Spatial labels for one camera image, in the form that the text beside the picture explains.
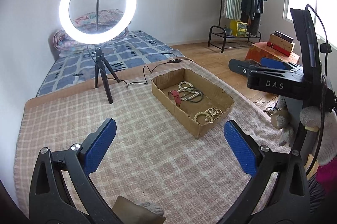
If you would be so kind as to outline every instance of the red watch strap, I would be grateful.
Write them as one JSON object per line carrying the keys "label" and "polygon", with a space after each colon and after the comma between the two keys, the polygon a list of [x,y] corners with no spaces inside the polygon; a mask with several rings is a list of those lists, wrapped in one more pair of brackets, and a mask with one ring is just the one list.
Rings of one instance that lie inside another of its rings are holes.
{"label": "red watch strap", "polygon": [[177,90],[172,90],[168,93],[168,97],[170,100],[174,100],[176,105],[179,107],[181,104],[181,98]]}

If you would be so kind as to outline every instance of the mattress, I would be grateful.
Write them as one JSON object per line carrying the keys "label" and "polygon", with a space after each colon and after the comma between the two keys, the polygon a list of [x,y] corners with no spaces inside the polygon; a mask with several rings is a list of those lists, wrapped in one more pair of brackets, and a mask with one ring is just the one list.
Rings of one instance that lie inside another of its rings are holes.
{"label": "mattress", "polygon": [[[141,30],[130,32],[122,41],[105,44],[102,51],[115,72],[173,57],[183,57],[179,50]],[[85,51],[56,60],[36,96],[94,78],[95,63],[90,54],[95,58],[95,52]]]}

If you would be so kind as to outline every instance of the red book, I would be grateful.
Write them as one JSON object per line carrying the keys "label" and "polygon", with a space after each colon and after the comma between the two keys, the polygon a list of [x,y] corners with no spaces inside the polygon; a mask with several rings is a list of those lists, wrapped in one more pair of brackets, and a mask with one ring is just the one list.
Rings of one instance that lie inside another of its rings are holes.
{"label": "red book", "polygon": [[269,47],[271,47],[271,48],[273,48],[273,49],[275,49],[275,50],[281,52],[282,54],[286,55],[287,57],[289,57],[290,54],[291,54],[291,52],[289,52],[289,51],[283,49],[282,47],[279,47],[278,45],[275,45],[275,44],[273,44],[273,43],[271,43],[271,42],[267,42],[267,45],[268,45]]}

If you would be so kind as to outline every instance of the light stand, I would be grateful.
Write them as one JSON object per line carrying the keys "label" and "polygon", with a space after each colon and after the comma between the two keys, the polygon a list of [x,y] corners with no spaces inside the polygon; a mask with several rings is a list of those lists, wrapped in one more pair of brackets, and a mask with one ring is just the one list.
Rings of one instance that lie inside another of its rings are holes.
{"label": "light stand", "polygon": [[[99,0],[96,0],[96,31],[97,32],[98,32],[98,9],[99,9]],[[112,96],[111,96],[109,82],[108,82],[108,79],[107,79],[107,73],[106,73],[106,70],[105,70],[104,66],[107,67],[107,69],[110,71],[111,75],[117,80],[118,83],[120,83],[121,81],[117,77],[116,73],[112,69],[109,62],[104,57],[102,49],[100,47],[97,47],[95,49],[95,52],[96,52],[95,88],[98,87],[98,71],[100,71],[101,72],[101,78],[102,78],[103,85],[104,85],[104,89],[105,89],[106,94],[107,94],[107,99],[108,99],[109,103],[112,104],[113,100],[112,100]]]}

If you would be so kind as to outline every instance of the gray stuffed animal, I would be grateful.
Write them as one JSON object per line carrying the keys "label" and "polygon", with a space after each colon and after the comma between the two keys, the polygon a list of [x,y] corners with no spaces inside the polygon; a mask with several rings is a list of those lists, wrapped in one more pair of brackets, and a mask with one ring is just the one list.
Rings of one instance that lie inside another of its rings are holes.
{"label": "gray stuffed animal", "polygon": [[[282,135],[279,140],[279,145],[284,146],[290,143],[294,138],[294,129],[290,124],[291,117],[287,110],[287,105],[283,96],[278,97],[276,105],[279,110],[272,114],[270,121],[276,129],[282,129]],[[300,121],[306,129],[318,132],[321,126],[321,111],[315,106],[310,106],[302,109],[300,113]],[[313,147],[313,152],[316,150],[316,144]],[[328,164],[337,154],[337,117],[336,113],[325,113],[324,133],[320,147],[320,152],[317,157],[318,164],[324,166]]]}

